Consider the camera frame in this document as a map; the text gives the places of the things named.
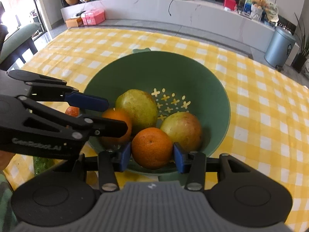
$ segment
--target chair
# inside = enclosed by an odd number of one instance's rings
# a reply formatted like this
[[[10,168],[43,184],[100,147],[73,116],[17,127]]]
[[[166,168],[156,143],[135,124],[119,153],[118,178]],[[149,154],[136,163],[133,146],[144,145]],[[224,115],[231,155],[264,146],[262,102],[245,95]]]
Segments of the chair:
[[[0,18],[4,13],[4,8],[0,2]],[[7,40],[4,41],[0,53],[0,69],[7,71],[17,59],[23,63],[26,61],[22,54],[30,49],[32,54],[37,53],[37,48],[32,40],[32,35],[41,27],[40,23],[30,23],[14,32]]]
[[[2,46],[5,40],[5,36],[8,34],[7,27],[3,24],[0,24],[0,53],[2,50]]]

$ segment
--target green cushion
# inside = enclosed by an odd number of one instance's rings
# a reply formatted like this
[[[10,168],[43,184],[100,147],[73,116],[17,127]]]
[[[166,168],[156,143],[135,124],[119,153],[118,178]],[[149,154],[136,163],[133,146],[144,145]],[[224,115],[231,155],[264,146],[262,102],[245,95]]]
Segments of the green cushion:
[[[21,44],[26,42],[40,27],[40,23],[30,23],[13,33],[3,44],[0,54],[0,63],[2,63]]]

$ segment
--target gray trash can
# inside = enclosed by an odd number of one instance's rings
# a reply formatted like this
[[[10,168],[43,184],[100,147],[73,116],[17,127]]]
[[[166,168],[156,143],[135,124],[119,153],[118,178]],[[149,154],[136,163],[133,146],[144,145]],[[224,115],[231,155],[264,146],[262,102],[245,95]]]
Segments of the gray trash can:
[[[295,38],[292,34],[277,26],[264,55],[265,60],[275,68],[282,68],[294,44]]]

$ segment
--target green colander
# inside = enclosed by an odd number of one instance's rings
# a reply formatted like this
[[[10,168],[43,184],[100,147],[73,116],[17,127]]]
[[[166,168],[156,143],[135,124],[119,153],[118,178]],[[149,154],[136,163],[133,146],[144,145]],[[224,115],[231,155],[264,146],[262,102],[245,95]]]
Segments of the green colander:
[[[85,93],[108,99],[113,108],[118,96],[127,90],[146,91],[158,107],[157,127],[178,111],[194,114],[203,127],[201,151],[210,156],[224,139],[230,123],[230,103],[220,81],[199,62],[179,54],[133,53],[101,69],[89,82]],[[96,152],[104,150],[98,138],[91,137],[89,143]],[[132,160],[128,169],[152,175],[176,172],[173,162],[158,170],[148,170]]]

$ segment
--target tiled floor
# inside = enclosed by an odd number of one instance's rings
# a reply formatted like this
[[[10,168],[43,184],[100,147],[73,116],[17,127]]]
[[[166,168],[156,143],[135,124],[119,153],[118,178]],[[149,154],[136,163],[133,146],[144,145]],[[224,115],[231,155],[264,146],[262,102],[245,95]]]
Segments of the tiled floor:
[[[271,67],[266,62],[263,52],[251,48],[240,42],[234,41],[232,39],[198,29],[193,29],[175,24],[137,20],[106,20],[102,24],[95,27],[136,29],[149,32],[159,32],[166,35],[178,36],[181,38],[188,38],[199,42],[216,45],[220,48],[236,52]],[[45,33],[43,36],[41,36],[35,41],[37,49],[43,49],[49,41],[51,41],[53,38],[64,32],[65,30],[67,30],[67,27],[65,24],[63,24],[51,30],[50,32]],[[27,51],[24,53],[23,57],[26,61],[30,60],[32,58],[32,53],[30,51]],[[13,69],[20,69],[22,66],[23,63],[21,62],[21,60],[19,60],[12,67]],[[284,65],[284,70],[282,71],[282,73],[285,74],[287,77],[293,79],[297,83],[309,87],[309,80],[303,74],[297,73],[292,67]]]

